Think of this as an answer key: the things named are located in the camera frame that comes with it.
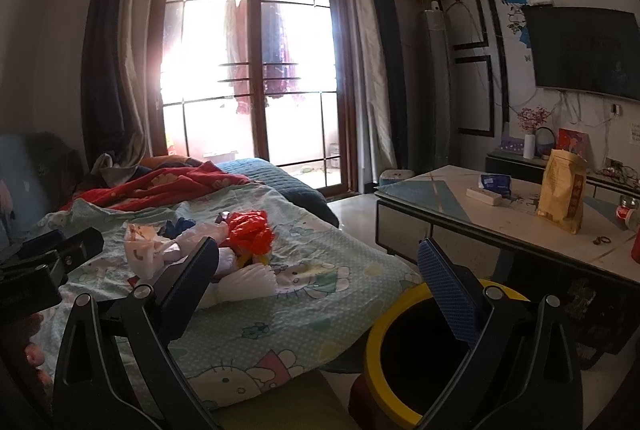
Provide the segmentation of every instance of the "brown window frame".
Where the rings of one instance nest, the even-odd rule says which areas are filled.
[[[252,27],[255,17],[260,17],[261,0],[248,0],[248,52],[249,78],[252,88],[252,130],[256,156],[269,160],[266,115],[264,110],[264,85],[262,84],[262,32]],[[346,0],[330,0],[334,28],[334,50],[337,76],[338,135],[340,142],[341,184],[319,188],[326,196],[334,196],[349,190],[357,190],[357,148],[355,131],[355,100],[353,73],[351,71],[351,42]],[[162,33],[166,0],[152,0],[149,15],[147,41],[147,105],[149,131],[154,155],[167,154],[164,132],[163,103],[160,92],[160,66],[162,62]],[[323,147],[324,160],[326,147]],[[311,161],[292,162],[302,164]]]

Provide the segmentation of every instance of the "white plastic bag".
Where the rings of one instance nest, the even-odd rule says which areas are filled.
[[[273,296],[277,292],[276,273],[271,266],[251,264],[225,276],[218,282],[216,297],[219,302],[236,302]]]
[[[229,234],[229,225],[226,222],[200,222],[183,231],[175,241],[180,246],[182,254],[187,256],[193,251],[204,236],[210,236],[218,244],[223,242]]]
[[[215,277],[220,278],[238,271],[238,258],[231,248],[220,248],[220,256],[218,257],[218,268],[216,269]]]
[[[182,258],[180,247],[170,238],[156,233],[153,226],[127,225],[124,252],[131,270],[142,280],[149,280],[165,264]]]

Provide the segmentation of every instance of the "glass door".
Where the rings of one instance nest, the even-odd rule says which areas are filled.
[[[270,161],[313,188],[342,183],[330,0],[260,0]]]
[[[160,88],[169,154],[254,156],[247,0],[166,0]]]

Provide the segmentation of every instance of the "dark blue quilted blanket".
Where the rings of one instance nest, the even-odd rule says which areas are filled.
[[[246,175],[249,179],[262,181],[267,186],[279,191],[290,203],[304,208],[336,228],[340,226],[338,217],[326,204],[324,195],[264,159],[239,159],[237,161],[217,163],[216,166],[230,174]]]

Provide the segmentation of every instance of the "white tile floor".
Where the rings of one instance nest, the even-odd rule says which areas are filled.
[[[376,244],[376,197],[373,194],[359,195],[329,203],[329,207],[340,219],[340,229],[365,244],[385,251]],[[617,355],[605,354],[591,369],[582,372],[584,399],[584,427],[607,405],[624,380],[636,352],[635,346],[640,329]],[[325,374],[344,406],[348,403],[353,374]]]
[[[385,251],[376,244],[376,199],[374,194],[358,195],[329,203],[329,208],[340,219],[341,230],[376,250]]]

